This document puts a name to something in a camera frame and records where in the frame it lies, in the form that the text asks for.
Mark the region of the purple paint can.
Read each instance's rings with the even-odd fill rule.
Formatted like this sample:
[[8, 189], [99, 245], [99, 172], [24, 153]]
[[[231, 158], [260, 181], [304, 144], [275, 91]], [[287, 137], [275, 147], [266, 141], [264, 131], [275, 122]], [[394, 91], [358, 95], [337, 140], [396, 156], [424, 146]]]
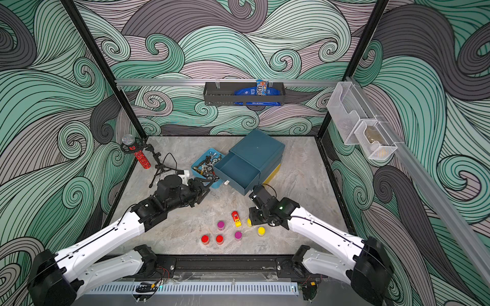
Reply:
[[236, 241], [241, 241], [242, 238], [243, 238], [242, 232], [240, 232], [240, 231], [235, 232], [234, 233], [234, 238], [236, 239]]
[[219, 231], [223, 231], [225, 229], [225, 222], [224, 221], [218, 221], [217, 228]]

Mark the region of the teal drawer cabinet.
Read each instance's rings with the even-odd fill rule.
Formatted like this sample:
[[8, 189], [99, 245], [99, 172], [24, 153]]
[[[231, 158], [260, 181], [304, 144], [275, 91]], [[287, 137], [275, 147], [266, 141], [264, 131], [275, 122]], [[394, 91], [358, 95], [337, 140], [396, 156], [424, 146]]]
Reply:
[[284, 150], [282, 142], [253, 130], [216, 164], [215, 172], [238, 193], [246, 195], [273, 173], [281, 163]]

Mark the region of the red paint can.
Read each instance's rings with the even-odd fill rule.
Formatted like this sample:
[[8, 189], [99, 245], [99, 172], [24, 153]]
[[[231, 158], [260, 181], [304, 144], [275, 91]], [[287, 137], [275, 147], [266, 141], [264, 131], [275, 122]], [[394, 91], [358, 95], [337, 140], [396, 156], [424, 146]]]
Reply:
[[210, 238], [209, 238], [209, 236], [208, 236], [208, 235], [203, 235], [203, 236], [201, 237], [201, 243], [202, 243], [203, 245], [205, 245], [205, 246], [206, 246], [206, 245], [208, 245], [208, 244], [209, 244], [209, 242], [210, 242]]
[[224, 236], [223, 235], [217, 235], [216, 236], [216, 243], [218, 245], [222, 245], [224, 243]]

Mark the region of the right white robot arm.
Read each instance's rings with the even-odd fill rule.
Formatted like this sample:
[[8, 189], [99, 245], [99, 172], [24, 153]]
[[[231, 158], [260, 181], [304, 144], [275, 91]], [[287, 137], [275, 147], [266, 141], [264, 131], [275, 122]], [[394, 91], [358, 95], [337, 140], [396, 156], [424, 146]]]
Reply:
[[277, 200], [264, 186], [249, 195], [254, 206], [249, 210], [251, 224], [281, 226], [298, 233], [324, 248], [297, 252], [299, 263], [310, 274], [332, 277], [349, 284], [371, 305], [383, 305], [393, 280], [394, 269], [387, 251], [378, 239], [351, 235], [317, 218], [289, 198]]

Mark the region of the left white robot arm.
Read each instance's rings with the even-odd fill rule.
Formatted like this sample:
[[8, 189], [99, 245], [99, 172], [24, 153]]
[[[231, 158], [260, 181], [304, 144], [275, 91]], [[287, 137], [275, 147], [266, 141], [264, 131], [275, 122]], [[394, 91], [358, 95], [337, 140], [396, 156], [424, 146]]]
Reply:
[[102, 258], [166, 220], [169, 212], [200, 204], [212, 185], [212, 180], [204, 178], [184, 181], [179, 175], [168, 175], [152, 195], [132, 205], [114, 223], [70, 247], [39, 253], [28, 278], [33, 303], [71, 305], [88, 291], [123, 277], [152, 277], [158, 257], [147, 245], [109, 260]]

